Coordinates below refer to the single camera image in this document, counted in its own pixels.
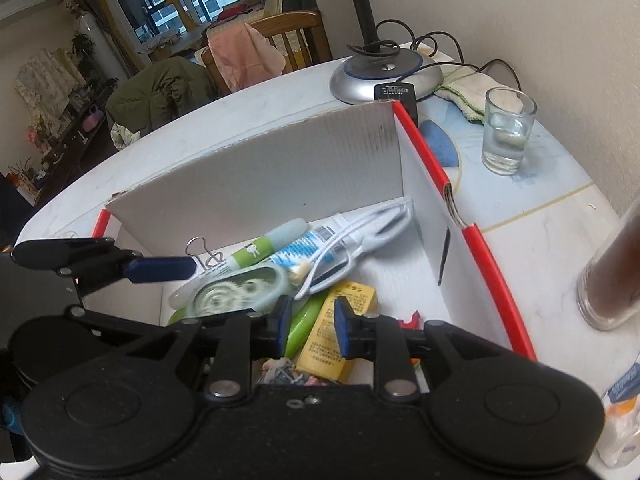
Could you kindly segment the mint correction tape dispenser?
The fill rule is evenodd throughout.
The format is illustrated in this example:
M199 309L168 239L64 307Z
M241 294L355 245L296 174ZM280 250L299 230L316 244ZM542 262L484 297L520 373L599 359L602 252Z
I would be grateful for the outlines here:
M201 285L186 305L188 318L241 310L270 312L290 293L288 271L273 263L258 264Z

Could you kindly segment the red figurine keychain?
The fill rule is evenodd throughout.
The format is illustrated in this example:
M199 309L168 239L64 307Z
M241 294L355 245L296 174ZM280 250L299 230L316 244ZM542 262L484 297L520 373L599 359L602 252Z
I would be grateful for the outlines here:
M414 311L408 320L399 320L398 324L404 330L418 330L421 327L420 312Z

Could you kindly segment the white sunglasses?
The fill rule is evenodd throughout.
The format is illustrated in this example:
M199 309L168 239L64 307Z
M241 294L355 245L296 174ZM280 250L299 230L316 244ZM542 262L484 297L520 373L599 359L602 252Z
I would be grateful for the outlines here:
M318 294L341 281L355 269L361 257L390 244L412 223L413 200L404 196L382 203L355 220L347 222L303 261L296 274L300 278L296 301ZM322 262L333 249L342 248L345 260L337 268L319 272Z

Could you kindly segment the yellow small box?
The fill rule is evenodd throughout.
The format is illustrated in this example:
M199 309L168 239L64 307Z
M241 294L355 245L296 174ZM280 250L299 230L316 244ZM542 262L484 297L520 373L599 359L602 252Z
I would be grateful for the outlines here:
M296 368L319 379L346 384L352 361L342 357L334 326L334 302L340 297L346 298L358 315L378 310L378 294L373 287L353 281L332 286L299 353Z

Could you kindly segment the red white cardboard box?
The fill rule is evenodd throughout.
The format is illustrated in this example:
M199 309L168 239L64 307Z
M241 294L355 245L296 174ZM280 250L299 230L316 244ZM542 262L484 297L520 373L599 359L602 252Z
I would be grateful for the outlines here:
M387 255L360 263L357 282L383 312L446 320L532 358L534 346L480 228L404 109L374 102L233 139L110 195L93 232L150 256L201 235L227 249L295 218L353 217L395 198L413 217Z

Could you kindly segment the blue white cream tube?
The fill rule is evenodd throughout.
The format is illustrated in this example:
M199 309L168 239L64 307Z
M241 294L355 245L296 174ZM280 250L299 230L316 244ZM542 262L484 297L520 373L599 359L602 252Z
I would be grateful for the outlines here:
M297 240L268 257L267 262L282 266L291 274L295 274L305 260L322 249L336 232L348 225L349 222L342 214L334 214L333 217L314 224ZM343 269L347 263L347 254L357 249L362 241L363 235L358 230L341 238L323 257L318 266L316 280Z

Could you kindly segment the dark tv cabinet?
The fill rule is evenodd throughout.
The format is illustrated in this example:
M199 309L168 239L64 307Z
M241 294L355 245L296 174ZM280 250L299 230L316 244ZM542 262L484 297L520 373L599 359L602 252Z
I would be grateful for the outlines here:
M77 113L58 140L41 159L42 184L34 197L27 196L29 206L39 210L72 183L116 154L106 117L105 105L115 90L104 84L98 93Z

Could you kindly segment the olive green jacket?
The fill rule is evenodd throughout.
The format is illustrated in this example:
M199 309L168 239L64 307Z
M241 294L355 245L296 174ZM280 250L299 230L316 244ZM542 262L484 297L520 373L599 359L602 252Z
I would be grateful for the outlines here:
M142 136L218 99L207 70L185 58L166 58L122 82L105 110L112 124Z

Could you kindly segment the brown powder glass jar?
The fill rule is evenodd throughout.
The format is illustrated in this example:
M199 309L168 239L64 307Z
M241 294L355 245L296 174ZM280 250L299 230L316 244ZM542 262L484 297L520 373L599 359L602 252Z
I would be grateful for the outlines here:
M579 274L578 310L596 330L614 330L639 312L639 200Z

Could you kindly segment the blue mountain table mat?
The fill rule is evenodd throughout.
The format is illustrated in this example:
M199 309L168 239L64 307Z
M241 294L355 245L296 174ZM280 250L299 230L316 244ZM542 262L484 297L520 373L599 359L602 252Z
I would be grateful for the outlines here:
M590 185L584 168L540 122L526 136L505 114L468 122L449 101L418 105L420 133L445 169L461 218L487 231Z

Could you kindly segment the plastic snack bag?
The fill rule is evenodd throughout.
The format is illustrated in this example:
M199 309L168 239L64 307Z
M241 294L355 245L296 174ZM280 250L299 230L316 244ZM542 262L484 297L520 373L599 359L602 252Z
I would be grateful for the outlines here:
M597 453L608 468L626 467L639 456L639 373L636 359L602 396L605 423Z

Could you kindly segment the pink cloth on chair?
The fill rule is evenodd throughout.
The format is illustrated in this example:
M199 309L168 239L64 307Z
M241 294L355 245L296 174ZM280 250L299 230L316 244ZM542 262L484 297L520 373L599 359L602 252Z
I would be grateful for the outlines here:
M286 66L282 53L246 23L209 35L208 47L222 80L231 92L279 77Z

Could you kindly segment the wooden chair pink cloth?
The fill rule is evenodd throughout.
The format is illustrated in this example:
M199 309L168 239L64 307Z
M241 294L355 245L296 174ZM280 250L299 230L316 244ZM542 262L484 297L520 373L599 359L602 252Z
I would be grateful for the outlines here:
M257 29L285 57L286 66L282 75L329 62L333 58L322 17L317 10L274 14L246 24ZM207 34L207 46L202 50L201 59L219 92L228 96L234 92L222 80L208 47L208 36L215 34Z

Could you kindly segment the black power adapter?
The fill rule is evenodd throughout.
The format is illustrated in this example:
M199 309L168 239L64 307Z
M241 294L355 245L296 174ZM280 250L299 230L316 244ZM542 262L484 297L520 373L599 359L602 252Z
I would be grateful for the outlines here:
M405 109L413 123L419 125L418 107L416 106L416 92L413 84L406 82L389 82L374 86L376 100L393 100L399 102Z

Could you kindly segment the silver desk lamp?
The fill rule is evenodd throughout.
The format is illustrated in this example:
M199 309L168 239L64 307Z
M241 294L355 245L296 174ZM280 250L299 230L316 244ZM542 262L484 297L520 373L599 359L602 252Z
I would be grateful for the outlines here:
M349 46L352 56L334 70L330 90L335 99L360 104L375 99L376 88L398 89L408 84L417 99L430 96L442 83L442 69L416 48L378 38L370 0L352 0L360 26L361 46Z

